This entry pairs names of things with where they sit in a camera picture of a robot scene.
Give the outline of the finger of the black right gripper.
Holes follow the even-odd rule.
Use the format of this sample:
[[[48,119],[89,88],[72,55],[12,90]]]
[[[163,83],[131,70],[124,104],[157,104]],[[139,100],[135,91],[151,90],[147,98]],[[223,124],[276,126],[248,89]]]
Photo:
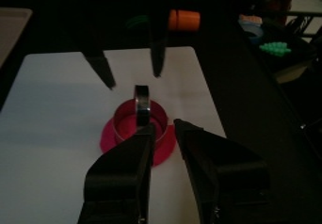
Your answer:
[[[165,15],[156,14],[149,16],[149,53],[152,71],[156,77],[161,76],[167,43],[167,21],[168,17]]]
[[[116,86],[116,81],[103,51],[97,48],[85,47],[80,50],[80,52],[84,55],[84,58],[96,72],[101,82],[108,89],[112,89]]]

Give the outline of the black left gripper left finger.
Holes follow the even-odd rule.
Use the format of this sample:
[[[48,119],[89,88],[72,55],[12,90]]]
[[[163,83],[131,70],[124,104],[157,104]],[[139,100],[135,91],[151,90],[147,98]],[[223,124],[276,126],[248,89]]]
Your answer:
[[[92,164],[76,224],[147,224],[156,127],[149,123]]]

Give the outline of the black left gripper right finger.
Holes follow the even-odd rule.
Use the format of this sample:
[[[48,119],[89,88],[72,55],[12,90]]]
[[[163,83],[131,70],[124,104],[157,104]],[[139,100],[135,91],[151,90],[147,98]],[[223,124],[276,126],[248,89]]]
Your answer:
[[[268,204],[266,161],[192,123],[173,123],[200,224],[260,224]]]

